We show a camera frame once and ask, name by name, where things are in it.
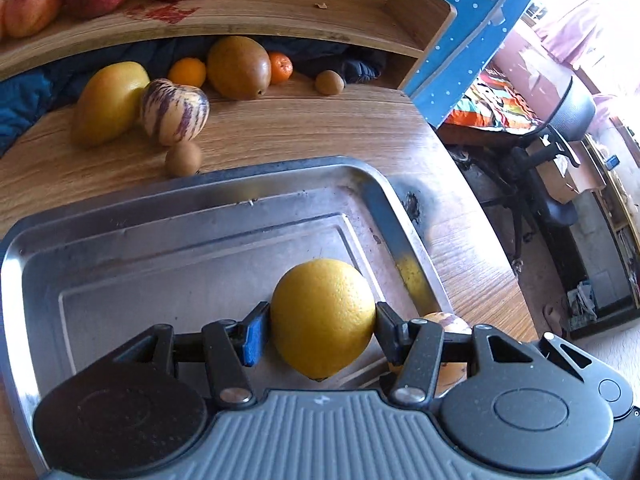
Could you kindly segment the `striped pepino melon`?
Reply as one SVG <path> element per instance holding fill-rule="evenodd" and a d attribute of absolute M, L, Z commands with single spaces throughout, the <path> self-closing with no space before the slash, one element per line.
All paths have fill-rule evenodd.
<path fill-rule="evenodd" d="M 198 87 L 152 80 L 144 89 L 140 122 L 146 134 L 163 146 L 191 141 L 209 118 L 209 100 Z"/>
<path fill-rule="evenodd" d="M 451 341 L 449 335 L 471 336 L 472 330 L 469 324 L 457 315 L 449 312 L 436 311 L 424 314 L 420 318 L 412 318 L 409 320 L 408 329 L 411 335 L 416 334 L 418 325 L 422 321 L 436 323 L 442 328 L 445 335 L 435 389 L 436 398 L 440 398 L 451 388 L 454 388 L 454 386 L 460 384 L 460 382 L 464 382 L 468 377 L 468 363 L 450 359 L 449 347 L 451 346 Z"/>

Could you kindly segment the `yellow lemon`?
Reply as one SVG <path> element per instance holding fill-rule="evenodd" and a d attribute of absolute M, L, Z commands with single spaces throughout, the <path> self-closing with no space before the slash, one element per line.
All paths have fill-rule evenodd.
<path fill-rule="evenodd" d="M 283 361 L 322 382 L 367 349 L 375 300 L 367 280 L 350 264 L 314 259 L 288 270 L 270 304 L 271 340 Z"/>

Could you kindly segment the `small brown kiwi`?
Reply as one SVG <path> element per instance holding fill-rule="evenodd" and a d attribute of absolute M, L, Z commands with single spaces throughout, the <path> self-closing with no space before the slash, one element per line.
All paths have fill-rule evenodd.
<path fill-rule="evenodd" d="M 324 70 L 314 80 L 314 88 L 322 96 L 337 96 L 343 92 L 345 81 L 334 70 Z"/>
<path fill-rule="evenodd" d="M 170 148 L 165 157 L 167 173 L 174 178 L 191 177 L 202 166 L 203 154 L 198 144 L 181 142 Z"/>

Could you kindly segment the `yellow-orange mango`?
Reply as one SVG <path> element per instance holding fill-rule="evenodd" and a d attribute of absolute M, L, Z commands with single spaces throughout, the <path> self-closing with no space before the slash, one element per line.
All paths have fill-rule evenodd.
<path fill-rule="evenodd" d="M 86 84 L 74 108 L 70 140 L 92 148 L 130 130 L 139 117 L 142 93 L 150 78 L 137 62 L 102 68 Z"/>

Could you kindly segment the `brown round pear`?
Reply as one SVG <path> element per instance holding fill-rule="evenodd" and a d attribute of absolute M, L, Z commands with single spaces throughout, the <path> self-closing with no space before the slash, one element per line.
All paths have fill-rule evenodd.
<path fill-rule="evenodd" d="M 245 36 L 228 36 L 216 41 L 207 55 L 207 78 L 227 99 L 258 99 L 270 85 L 271 64 L 265 48 Z"/>

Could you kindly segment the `small orange tangerine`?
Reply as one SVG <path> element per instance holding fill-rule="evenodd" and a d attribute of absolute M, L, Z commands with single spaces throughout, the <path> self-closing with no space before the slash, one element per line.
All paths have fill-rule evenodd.
<path fill-rule="evenodd" d="M 271 66 L 270 84 L 283 84 L 288 81 L 293 73 L 293 64 L 288 56 L 281 52 L 269 52 Z"/>

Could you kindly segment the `metal baking tray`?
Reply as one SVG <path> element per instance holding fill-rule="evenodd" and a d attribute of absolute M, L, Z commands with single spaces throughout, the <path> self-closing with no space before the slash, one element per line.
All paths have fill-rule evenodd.
<path fill-rule="evenodd" d="M 154 324 L 244 318 L 293 266 L 351 264 L 404 318 L 450 301 L 404 200 L 348 157 L 214 171 L 26 217 L 1 242 L 1 373 L 37 474 L 32 415 L 50 390 Z"/>

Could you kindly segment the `black office chair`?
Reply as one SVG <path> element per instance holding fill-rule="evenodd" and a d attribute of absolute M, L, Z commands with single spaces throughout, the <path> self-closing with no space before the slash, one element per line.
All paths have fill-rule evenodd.
<path fill-rule="evenodd" d="M 515 274 L 523 269 L 522 249 L 538 232 L 538 226 L 568 228 L 577 221 L 572 203 L 563 204 L 544 185 L 538 168 L 564 159 L 578 168 L 580 160 L 572 144 L 582 140 L 596 114 L 592 94 L 574 75 L 548 119 L 534 130 L 510 140 L 450 140 L 448 153 L 459 169 L 477 167 L 498 188 L 499 195 L 483 200 L 483 209 L 501 206 L 512 214 L 514 245 L 506 254 Z"/>

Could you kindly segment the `colourful bed blanket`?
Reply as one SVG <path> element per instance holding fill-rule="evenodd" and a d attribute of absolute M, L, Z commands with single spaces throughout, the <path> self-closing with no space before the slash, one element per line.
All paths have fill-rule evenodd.
<path fill-rule="evenodd" d="M 544 121 L 515 90 L 506 75 L 489 64 L 464 92 L 445 122 L 487 131 L 525 134 Z"/>

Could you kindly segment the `dark blue jacket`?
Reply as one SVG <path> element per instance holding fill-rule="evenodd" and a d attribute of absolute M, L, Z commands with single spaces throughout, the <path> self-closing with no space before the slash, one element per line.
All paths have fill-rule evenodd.
<path fill-rule="evenodd" d="M 253 39 L 268 52 L 286 55 L 296 72 L 310 78 L 333 70 L 348 84 L 364 84 L 378 79 L 387 66 L 387 54 L 371 48 L 291 37 Z M 61 58 L 2 81 L 2 153 L 12 148 L 44 114 L 77 102 L 89 79 L 101 68 L 137 62 L 150 78 L 165 77 L 171 66 L 183 58 L 205 61 L 218 40 L 217 36 L 191 36 L 122 44 Z"/>

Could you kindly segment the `wooden desk shelf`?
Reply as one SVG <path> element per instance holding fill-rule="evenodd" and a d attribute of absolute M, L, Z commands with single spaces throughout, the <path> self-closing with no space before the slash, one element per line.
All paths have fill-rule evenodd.
<path fill-rule="evenodd" d="M 456 15 L 446 0 L 127 0 L 99 18 L 58 18 L 35 36 L 3 40 L 1 76 L 142 40 L 281 36 L 384 51 L 390 62 L 381 84 L 402 90 Z"/>

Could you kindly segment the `blue polka dot fabric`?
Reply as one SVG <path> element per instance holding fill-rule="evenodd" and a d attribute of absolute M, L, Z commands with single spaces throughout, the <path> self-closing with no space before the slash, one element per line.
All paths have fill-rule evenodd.
<path fill-rule="evenodd" d="M 457 15 L 406 89 L 433 128 L 445 121 L 530 3 L 530 0 L 446 1 Z"/>

